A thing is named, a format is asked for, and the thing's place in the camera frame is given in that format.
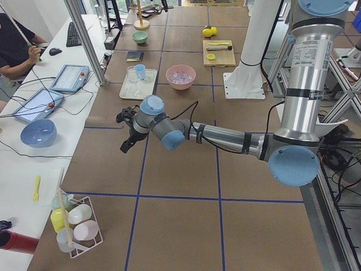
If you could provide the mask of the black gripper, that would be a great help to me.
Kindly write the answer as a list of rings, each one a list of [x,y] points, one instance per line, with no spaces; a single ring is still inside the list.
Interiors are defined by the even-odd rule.
[[[123,108],[116,116],[116,123],[128,123],[130,137],[125,140],[120,151],[127,153],[138,141],[144,140],[148,136],[148,128],[140,123],[137,116],[137,106]]]
[[[167,3],[167,0],[161,0],[161,5],[162,5],[162,9],[165,11],[165,12],[168,12],[168,3]]]

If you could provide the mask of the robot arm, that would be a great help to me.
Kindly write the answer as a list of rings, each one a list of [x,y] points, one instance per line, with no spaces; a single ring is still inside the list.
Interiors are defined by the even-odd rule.
[[[126,123],[129,137],[122,152],[153,133],[168,149],[185,140],[210,143],[236,154],[250,154],[268,162],[272,176],[288,186],[303,186],[318,174],[319,136],[315,127],[334,39],[344,30],[350,1],[295,1],[290,33],[295,39],[290,78],[280,128],[272,134],[253,134],[171,119],[164,101],[149,95],[139,106],[124,108],[117,116]]]

